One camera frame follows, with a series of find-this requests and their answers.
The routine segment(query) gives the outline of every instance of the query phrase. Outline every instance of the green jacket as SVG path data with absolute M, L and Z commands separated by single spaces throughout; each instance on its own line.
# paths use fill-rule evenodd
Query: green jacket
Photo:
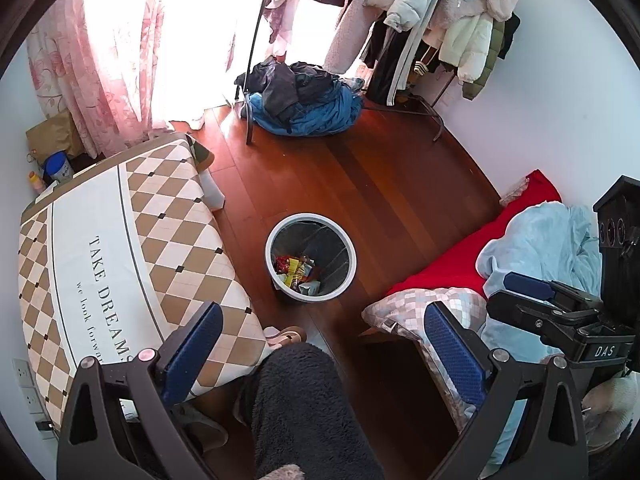
M 491 30 L 491 42 L 489 44 L 489 54 L 486 57 L 484 69 L 481 76 L 473 83 L 464 83 L 462 85 L 462 95 L 465 99 L 472 100 L 476 97 L 489 79 L 491 70 L 494 69 L 495 61 L 498 59 L 498 53 L 502 49 L 504 42 L 504 22 L 494 20 L 494 28 Z

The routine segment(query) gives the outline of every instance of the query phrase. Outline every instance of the electrical outlet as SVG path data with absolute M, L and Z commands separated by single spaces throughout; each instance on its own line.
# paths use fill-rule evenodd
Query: electrical outlet
M 22 394 L 24 395 L 24 401 L 27 403 L 29 413 L 42 412 L 42 405 L 35 388 L 23 388 Z
M 22 387 L 34 386 L 33 376 L 29 363 L 24 359 L 14 359 L 15 376 L 18 377 L 18 384 Z

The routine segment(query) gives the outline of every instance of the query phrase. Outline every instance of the metal rod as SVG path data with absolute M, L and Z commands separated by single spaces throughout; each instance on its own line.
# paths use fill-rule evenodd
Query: metal rod
M 374 111 L 377 111 L 377 112 L 395 112 L 397 114 L 422 115 L 422 116 L 425 116 L 425 117 L 432 117 L 438 123 L 438 133 L 433 137 L 433 142 L 435 142 L 436 140 L 438 140 L 442 136 L 442 133 L 444 131 L 444 121 L 442 120 L 442 117 L 440 117 L 440 114 L 437 113 L 437 111 L 433 109 L 433 106 L 428 104 L 423 98 L 421 98 L 420 96 L 414 96 L 414 95 L 412 95 L 412 97 L 413 97 L 413 99 L 415 101 L 418 101 L 422 106 L 424 106 L 424 108 L 427 111 L 426 112 L 414 112 L 412 110 L 397 110 L 395 108 L 390 108 L 390 107 L 387 107 L 387 108 L 373 108 L 373 107 L 369 107 L 369 106 L 363 107 L 363 110 L 374 110 Z
M 254 58 L 255 41 L 258 38 L 258 30 L 260 29 L 260 20 L 262 19 L 262 13 L 264 7 L 267 5 L 268 0 L 262 0 L 260 4 L 260 12 L 258 13 L 258 19 L 255 22 L 254 40 L 251 43 L 251 50 L 249 51 L 249 61 L 246 64 L 246 72 L 244 73 L 244 83 L 242 84 L 242 97 L 244 99 L 244 111 L 246 115 L 246 143 L 251 144 L 254 134 L 254 115 L 251 110 L 251 103 L 249 102 L 249 96 L 246 92 L 246 83 L 249 79 L 249 72 L 251 70 L 251 63 Z M 236 87 L 236 100 L 238 100 L 240 94 L 240 87 Z
M 442 90 L 440 90 L 440 93 L 438 94 L 438 97 L 436 97 L 436 100 L 431 104 L 432 108 L 440 100 L 440 98 L 442 97 L 444 92 L 447 90 L 447 88 L 449 88 L 449 85 L 451 84 L 451 82 L 453 81 L 453 78 L 455 78 L 455 76 L 456 76 L 456 73 L 455 72 L 451 72 L 451 78 L 449 79 L 449 82 L 446 85 L 444 85 L 444 88 Z

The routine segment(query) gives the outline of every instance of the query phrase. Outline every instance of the gray trash can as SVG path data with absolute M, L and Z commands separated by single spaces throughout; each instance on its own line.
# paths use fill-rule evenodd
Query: gray trash can
M 308 256 L 320 274 L 316 296 L 305 296 L 282 283 L 273 267 L 276 256 Z M 313 213 L 299 213 L 273 228 L 264 248 L 264 259 L 274 286 L 298 301 L 317 303 L 336 298 L 356 274 L 356 251 L 347 233 L 334 221 Z

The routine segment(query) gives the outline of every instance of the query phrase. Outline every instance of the argyle patterned mattress cover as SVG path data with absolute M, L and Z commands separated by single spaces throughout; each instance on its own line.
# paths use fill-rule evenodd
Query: argyle patterned mattress cover
M 224 326 L 191 395 L 250 373 L 270 353 L 202 201 L 198 173 L 212 158 L 186 134 L 150 140 L 78 174 L 23 213 L 22 327 L 56 427 L 83 357 L 108 364 L 158 348 L 203 301 L 221 305 Z

